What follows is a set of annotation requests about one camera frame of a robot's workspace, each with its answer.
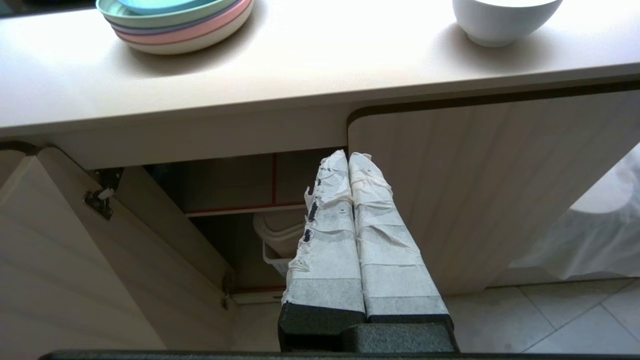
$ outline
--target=white plastic bag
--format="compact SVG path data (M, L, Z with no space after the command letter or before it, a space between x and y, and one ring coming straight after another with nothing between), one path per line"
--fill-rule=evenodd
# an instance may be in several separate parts
M510 265L533 266L560 279L596 272L640 277L640 145Z

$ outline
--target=black marking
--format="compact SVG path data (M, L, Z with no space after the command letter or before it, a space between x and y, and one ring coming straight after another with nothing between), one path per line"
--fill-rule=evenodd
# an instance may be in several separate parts
M309 211L309 222L312 222L312 221L314 221L316 219L316 211L317 210L318 210L318 205L314 201L314 203L311 204L311 210Z

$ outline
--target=green plate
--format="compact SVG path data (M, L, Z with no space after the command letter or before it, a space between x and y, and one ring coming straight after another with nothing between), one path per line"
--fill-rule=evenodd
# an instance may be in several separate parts
M213 15L234 4L234 0L215 0L212 3L179 12L156 15L140 15L128 9L117 0L97 0L95 7L114 24L132 28L160 28L180 25Z

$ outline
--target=white bowl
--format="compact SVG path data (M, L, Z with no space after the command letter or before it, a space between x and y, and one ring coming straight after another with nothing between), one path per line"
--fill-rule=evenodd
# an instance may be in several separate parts
M561 3L562 0L453 0L453 12L471 41L502 47L536 31Z

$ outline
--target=blue plate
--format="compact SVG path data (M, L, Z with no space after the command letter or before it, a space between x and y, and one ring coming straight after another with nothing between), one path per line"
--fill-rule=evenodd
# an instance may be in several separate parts
M161 13L179 12L211 3L213 0L119 0L141 15L157 15Z

